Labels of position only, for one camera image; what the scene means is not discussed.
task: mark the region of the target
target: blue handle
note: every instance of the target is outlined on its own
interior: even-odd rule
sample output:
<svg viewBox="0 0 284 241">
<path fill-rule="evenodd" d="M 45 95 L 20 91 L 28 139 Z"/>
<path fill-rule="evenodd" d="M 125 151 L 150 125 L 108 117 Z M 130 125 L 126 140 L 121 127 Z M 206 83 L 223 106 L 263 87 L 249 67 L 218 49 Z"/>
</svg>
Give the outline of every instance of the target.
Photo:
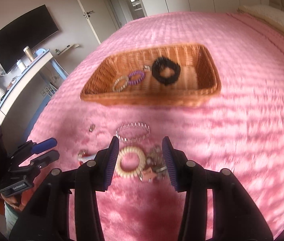
<svg viewBox="0 0 284 241">
<path fill-rule="evenodd" d="M 35 144 L 32 148 L 33 154 L 40 154 L 44 151 L 47 151 L 51 148 L 56 147 L 57 141 L 55 138 L 49 138 L 41 143 Z"/>
</svg>

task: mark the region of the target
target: black scrunchie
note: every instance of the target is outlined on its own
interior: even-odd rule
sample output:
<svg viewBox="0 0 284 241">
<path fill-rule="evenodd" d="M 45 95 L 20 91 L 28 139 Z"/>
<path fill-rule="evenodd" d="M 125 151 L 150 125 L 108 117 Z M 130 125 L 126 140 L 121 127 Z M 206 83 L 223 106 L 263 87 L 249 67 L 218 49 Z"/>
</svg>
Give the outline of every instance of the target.
<svg viewBox="0 0 284 241">
<path fill-rule="evenodd" d="M 172 69 L 174 71 L 174 75 L 165 78 L 160 75 L 161 71 L 166 67 Z M 159 57 L 153 62 L 152 65 L 152 76 L 156 78 L 160 83 L 166 85 L 175 83 L 181 73 L 181 67 L 175 62 L 172 62 L 170 59 L 166 57 Z"/>
</svg>

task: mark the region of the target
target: wall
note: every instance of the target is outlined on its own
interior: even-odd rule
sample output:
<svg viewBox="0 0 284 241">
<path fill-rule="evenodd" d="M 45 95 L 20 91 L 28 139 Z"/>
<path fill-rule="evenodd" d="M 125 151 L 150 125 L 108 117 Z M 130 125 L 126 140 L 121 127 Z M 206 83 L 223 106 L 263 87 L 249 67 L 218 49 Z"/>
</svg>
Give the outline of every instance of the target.
<svg viewBox="0 0 284 241">
<path fill-rule="evenodd" d="M 0 29 L 43 4 L 46 4 L 60 31 L 48 38 L 41 46 L 51 49 L 53 55 L 55 49 L 61 50 L 69 44 L 78 43 L 81 46 L 57 58 L 61 66 L 71 73 L 98 46 L 77 0 L 0 0 Z"/>
</svg>

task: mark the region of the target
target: pink fuzzy blanket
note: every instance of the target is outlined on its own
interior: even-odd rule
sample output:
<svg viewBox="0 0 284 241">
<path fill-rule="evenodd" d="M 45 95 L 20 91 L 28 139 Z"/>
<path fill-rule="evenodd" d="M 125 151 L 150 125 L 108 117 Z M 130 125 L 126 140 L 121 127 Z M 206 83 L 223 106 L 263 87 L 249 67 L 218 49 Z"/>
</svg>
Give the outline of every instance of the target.
<svg viewBox="0 0 284 241">
<path fill-rule="evenodd" d="M 110 54 L 174 43 L 202 43 L 218 69 L 221 95 L 198 108 L 113 106 L 83 102 L 79 95 Z M 117 127 L 142 121 L 151 136 L 138 144 L 145 152 L 169 136 L 176 149 L 204 168 L 226 167 L 249 192 L 274 236 L 284 229 L 284 37 L 248 15 L 171 13 L 128 23 L 91 53 L 64 81 L 35 124 L 29 139 L 58 141 L 53 167 L 78 167 L 77 152 L 108 146 Z M 90 124 L 96 124 L 93 133 Z M 23 195 L 27 200 L 32 191 Z M 142 183 L 114 175 L 109 190 L 97 193 L 105 240 L 174 241 L 184 204 L 166 178 Z M 212 211 L 208 232 L 212 232 Z M 74 200 L 70 234 L 75 239 Z"/>
</svg>

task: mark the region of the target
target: door handle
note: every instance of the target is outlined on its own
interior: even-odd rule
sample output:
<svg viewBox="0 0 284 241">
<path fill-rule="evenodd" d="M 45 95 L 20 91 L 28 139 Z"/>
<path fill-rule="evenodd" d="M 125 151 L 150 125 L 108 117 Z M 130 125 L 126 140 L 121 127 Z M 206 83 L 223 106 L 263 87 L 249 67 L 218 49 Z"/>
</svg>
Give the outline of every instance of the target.
<svg viewBox="0 0 284 241">
<path fill-rule="evenodd" d="M 87 14 L 87 17 L 91 17 L 90 16 L 90 13 L 92 13 L 92 12 L 94 12 L 94 11 L 89 11 L 89 12 L 87 12 L 86 14 Z"/>
</svg>

